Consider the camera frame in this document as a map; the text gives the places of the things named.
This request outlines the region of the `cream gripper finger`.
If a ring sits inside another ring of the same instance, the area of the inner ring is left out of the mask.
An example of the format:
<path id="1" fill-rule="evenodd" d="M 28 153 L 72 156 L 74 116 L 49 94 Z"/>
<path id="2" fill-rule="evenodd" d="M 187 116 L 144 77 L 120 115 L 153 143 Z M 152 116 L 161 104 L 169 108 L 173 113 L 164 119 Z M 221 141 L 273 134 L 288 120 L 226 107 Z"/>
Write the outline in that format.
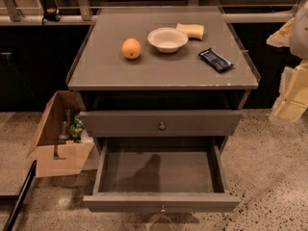
<path id="1" fill-rule="evenodd" d="M 267 44 L 273 47 L 290 47 L 294 21 L 294 18 L 289 19 L 279 30 L 271 34 Z"/>

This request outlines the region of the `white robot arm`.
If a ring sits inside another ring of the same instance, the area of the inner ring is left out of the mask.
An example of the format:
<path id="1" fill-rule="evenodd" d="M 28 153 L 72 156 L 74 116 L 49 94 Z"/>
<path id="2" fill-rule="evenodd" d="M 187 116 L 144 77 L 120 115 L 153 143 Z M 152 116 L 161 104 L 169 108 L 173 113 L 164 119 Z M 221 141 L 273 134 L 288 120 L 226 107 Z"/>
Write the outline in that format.
<path id="1" fill-rule="evenodd" d="M 274 123 L 295 122 L 308 109 L 308 2 L 300 7 L 295 17 L 270 35 L 267 44 L 289 47 L 301 58 L 295 68 L 285 67 L 276 98 L 269 115 Z"/>

